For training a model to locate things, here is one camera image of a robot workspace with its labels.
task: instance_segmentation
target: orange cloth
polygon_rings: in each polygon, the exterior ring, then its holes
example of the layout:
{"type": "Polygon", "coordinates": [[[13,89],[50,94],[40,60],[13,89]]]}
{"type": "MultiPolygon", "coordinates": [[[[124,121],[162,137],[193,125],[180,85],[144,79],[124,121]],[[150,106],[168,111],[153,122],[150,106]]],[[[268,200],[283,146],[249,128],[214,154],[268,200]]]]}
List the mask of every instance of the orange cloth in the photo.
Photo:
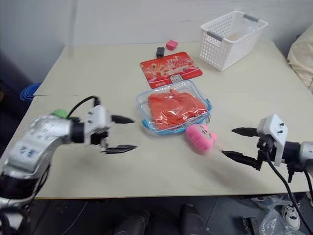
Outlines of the orange cloth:
{"type": "Polygon", "coordinates": [[[148,101],[153,121],[159,130],[183,124],[207,111],[206,106],[191,94],[173,89],[169,93],[151,94],[148,101]]]}

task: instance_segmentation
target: blue object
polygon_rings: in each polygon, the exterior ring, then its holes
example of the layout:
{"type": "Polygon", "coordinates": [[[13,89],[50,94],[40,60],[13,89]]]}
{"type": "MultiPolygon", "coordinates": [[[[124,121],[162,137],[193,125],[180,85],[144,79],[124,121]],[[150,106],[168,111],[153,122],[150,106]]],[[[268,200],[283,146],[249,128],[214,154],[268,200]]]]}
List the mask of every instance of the blue object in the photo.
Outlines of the blue object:
{"type": "Polygon", "coordinates": [[[181,81],[181,82],[173,83],[170,85],[165,85],[163,87],[159,87],[154,90],[143,92],[137,96],[136,100],[141,110],[142,117],[143,117],[143,120],[141,122],[142,125],[146,127],[147,129],[149,129],[152,133],[158,134],[158,135],[182,133],[185,131],[187,126],[192,125],[192,124],[202,123],[204,120],[206,120],[210,116],[210,113],[212,111],[212,105],[210,101],[202,96],[202,94],[196,88],[196,85],[190,80],[181,81]],[[154,121],[152,120],[148,99],[151,94],[168,93],[171,89],[174,89],[178,92],[187,92],[191,94],[192,96],[198,98],[203,104],[206,105],[207,112],[197,117],[194,117],[181,125],[171,127],[165,130],[159,130],[157,125],[155,125],[154,121]]]}
{"type": "Polygon", "coordinates": [[[34,98],[34,93],[39,88],[41,83],[35,83],[29,87],[26,87],[20,94],[20,99],[25,101],[32,101],[34,98]]]}

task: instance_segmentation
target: green cap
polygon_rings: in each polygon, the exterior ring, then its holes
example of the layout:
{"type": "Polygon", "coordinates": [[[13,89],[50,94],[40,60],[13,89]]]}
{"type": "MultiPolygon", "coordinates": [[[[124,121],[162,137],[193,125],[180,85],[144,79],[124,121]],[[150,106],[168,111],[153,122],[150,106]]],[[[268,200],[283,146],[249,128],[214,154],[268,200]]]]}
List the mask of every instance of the green cap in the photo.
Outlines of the green cap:
{"type": "Polygon", "coordinates": [[[61,118],[66,118],[68,115],[67,111],[64,109],[56,109],[52,114],[61,118]]]}

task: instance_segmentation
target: pink object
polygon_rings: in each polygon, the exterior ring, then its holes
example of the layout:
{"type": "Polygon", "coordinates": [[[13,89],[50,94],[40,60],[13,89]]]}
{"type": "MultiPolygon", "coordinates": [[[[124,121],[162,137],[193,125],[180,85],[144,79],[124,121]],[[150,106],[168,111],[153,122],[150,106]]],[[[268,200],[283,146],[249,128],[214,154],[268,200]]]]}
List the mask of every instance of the pink object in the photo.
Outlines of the pink object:
{"type": "Polygon", "coordinates": [[[168,43],[166,44],[166,48],[169,50],[174,50],[178,45],[178,42],[175,42],[173,40],[168,41],[168,43]]]}
{"type": "Polygon", "coordinates": [[[186,135],[191,143],[201,152],[210,150],[217,139],[217,134],[208,132],[208,128],[204,124],[188,126],[186,135]]]}

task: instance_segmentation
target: white wall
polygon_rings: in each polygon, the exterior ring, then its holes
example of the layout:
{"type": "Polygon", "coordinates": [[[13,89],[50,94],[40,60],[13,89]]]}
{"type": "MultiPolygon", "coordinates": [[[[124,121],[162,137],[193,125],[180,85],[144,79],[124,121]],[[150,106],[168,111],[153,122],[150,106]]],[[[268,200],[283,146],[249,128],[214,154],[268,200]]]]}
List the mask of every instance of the white wall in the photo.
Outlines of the white wall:
{"type": "Polygon", "coordinates": [[[267,21],[263,39],[274,40],[285,55],[313,23],[313,0],[0,0],[0,48],[30,80],[42,81],[69,42],[199,41],[201,24],[234,9],[267,21]]]}

